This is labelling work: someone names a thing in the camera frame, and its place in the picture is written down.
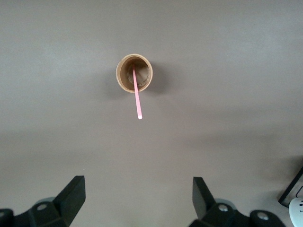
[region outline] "white object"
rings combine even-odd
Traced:
[[[289,204],[289,216],[294,227],[303,227],[303,198],[295,198]]]

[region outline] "cup rim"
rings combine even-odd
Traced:
[[[126,55],[126,56],[125,56],[124,58],[122,58],[122,59],[120,60],[120,62],[118,63],[117,68],[116,68],[116,79],[117,79],[117,81],[118,81],[118,84],[120,85],[120,87],[121,87],[123,90],[125,90],[125,91],[127,91],[127,92],[130,92],[130,93],[134,93],[134,90],[130,90],[130,89],[126,88],[126,87],[122,84],[122,82],[120,81],[120,79],[119,79],[119,77],[118,77],[118,74],[121,75],[121,72],[119,72],[118,70],[121,69],[121,67],[122,67],[123,63],[125,62],[125,60],[127,60],[127,59],[130,58],[130,57],[138,57],[138,58],[141,58],[141,59],[147,64],[147,66],[148,66],[148,68],[149,68],[149,71],[150,71],[150,79],[149,79],[149,81],[148,81],[142,88],[138,89],[139,92],[140,92],[140,91],[144,91],[144,90],[149,86],[149,84],[150,84],[151,81],[152,81],[152,76],[153,76],[152,65],[151,65],[151,63],[150,63],[144,56],[142,56],[142,55],[140,55],[140,54],[137,54],[137,53],[132,53],[132,54]]]

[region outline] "gray floor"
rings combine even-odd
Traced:
[[[85,175],[71,226],[186,227],[192,177],[292,226],[303,149],[303,1],[0,1],[0,207]],[[139,53],[154,78],[123,91]]]

